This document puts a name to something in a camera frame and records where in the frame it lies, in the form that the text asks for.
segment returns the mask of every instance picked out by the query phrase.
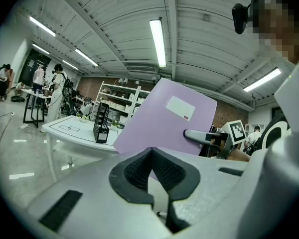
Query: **table leg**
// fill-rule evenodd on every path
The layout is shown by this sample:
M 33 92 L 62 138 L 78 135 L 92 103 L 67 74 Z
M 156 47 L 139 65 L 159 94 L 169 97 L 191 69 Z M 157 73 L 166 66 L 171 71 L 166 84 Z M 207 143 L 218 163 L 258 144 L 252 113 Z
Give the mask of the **table leg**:
M 44 108 L 45 108 L 45 99 L 42 99 L 42 120 L 44 122 Z
M 47 147 L 47 155 L 49 159 L 50 170 L 52 173 L 53 181 L 56 182 L 55 175 L 55 161 L 54 161 L 54 153 L 53 153 L 53 139 L 49 133 L 46 133 L 46 147 Z
M 28 94 L 28 96 L 26 97 L 26 104 L 25 104 L 24 115 L 23 115 L 23 123 L 25 123 L 26 111 L 28 109 L 28 104 L 29 104 L 30 96 L 31 95 Z
M 38 108 L 36 109 L 36 127 L 39 127 L 39 110 L 40 110 L 40 105 L 38 105 Z
M 72 165 L 72 164 L 73 164 L 73 162 L 72 162 L 72 157 L 71 157 L 71 156 L 68 156 L 68 164 L 69 164 L 69 165 Z

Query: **ceiling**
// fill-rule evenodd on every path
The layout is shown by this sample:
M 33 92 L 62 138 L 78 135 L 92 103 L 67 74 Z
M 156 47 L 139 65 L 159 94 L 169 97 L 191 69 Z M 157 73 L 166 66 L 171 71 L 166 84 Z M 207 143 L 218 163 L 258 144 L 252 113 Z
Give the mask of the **ceiling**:
M 231 14 L 236 3 L 248 5 L 250 0 L 20 0 L 17 6 L 33 31 L 33 40 L 73 63 L 82 75 L 142 79 L 143 74 L 129 72 L 126 66 L 153 65 L 161 76 L 248 103 L 252 96 L 256 100 L 271 96 L 293 66 L 284 59 L 259 59 L 262 46 L 250 29 L 236 34 Z M 56 38 L 27 20 L 29 15 L 55 31 Z M 165 68 L 158 67 L 149 25 L 159 17 Z M 282 74 L 255 91 L 243 91 L 276 66 Z

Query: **person sitting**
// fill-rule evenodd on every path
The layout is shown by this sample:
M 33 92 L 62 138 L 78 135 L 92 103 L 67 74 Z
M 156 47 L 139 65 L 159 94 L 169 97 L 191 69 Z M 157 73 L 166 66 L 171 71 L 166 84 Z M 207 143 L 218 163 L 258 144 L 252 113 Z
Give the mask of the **person sitting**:
M 0 101 L 5 101 L 6 90 L 10 78 L 10 65 L 7 64 L 0 70 Z
M 19 96 L 21 97 L 22 96 L 22 90 L 21 89 L 24 89 L 24 83 L 23 82 L 19 82 L 16 87 L 15 87 L 15 90 L 14 90 L 14 94 L 16 96 Z

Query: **fluorescent ceiling light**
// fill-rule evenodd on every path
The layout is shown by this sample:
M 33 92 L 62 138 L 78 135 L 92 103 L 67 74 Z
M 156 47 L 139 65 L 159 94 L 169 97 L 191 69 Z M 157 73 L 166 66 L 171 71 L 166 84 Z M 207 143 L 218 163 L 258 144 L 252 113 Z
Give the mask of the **fluorescent ceiling light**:
M 62 60 L 62 62 L 69 65 L 70 67 L 74 68 L 75 70 L 79 70 L 78 68 L 76 68 L 75 66 L 73 66 L 70 63 L 66 62 L 65 60 Z
M 46 54 L 50 54 L 49 52 L 47 52 L 46 50 L 42 49 L 41 47 L 39 47 L 38 45 L 35 45 L 34 43 L 32 44 L 34 47 L 36 47 L 39 50 L 42 50 L 43 52 L 45 52 Z
M 37 21 L 35 18 L 30 17 L 30 20 L 45 31 L 47 31 L 49 34 L 53 35 L 54 37 L 56 36 L 56 33 L 54 33 L 50 28 L 43 25 L 41 22 Z
M 21 174 L 11 174 L 9 175 L 9 180 L 16 180 L 22 177 L 34 176 L 34 173 L 21 173 Z
M 95 63 L 92 59 L 90 59 L 87 55 L 85 55 L 82 51 L 79 49 L 75 50 L 77 53 L 79 53 L 82 57 L 84 57 L 86 60 L 90 61 L 93 65 L 99 66 L 97 63 Z
M 164 47 L 163 29 L 161 26 L 161 21 L 159 19 L 151 20 L 149 22 L 149 25 L 154 39 L 158 65 L 160 67 L 166 67 L 165 47 Z
M 246 92 L 251 91 L 254 88 L 259 87 L 260 85 L 266 83 L 267 81 L 270 81 L 272 78 L 276 77 L 280 73 L 281 73 L 280 70 L 277 68 L 277 69 L 273 70 L 271 73 L 269 73 L 266 76 L 259 79 L 258 81 L 254 82 L 252 85 L 245 87 L 244 91 L 246 91 Z

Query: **ceiling vent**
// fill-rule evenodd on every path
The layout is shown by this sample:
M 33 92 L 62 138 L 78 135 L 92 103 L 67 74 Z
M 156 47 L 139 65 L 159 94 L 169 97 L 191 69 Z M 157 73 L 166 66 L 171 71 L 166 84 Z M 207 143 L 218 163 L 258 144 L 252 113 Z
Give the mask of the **ceiling vent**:
M 126 69 L 130 72 L 139 73 L 158 73 L 158 69 L 154 65 L 139 65 L 139 64 L 129 64 Z

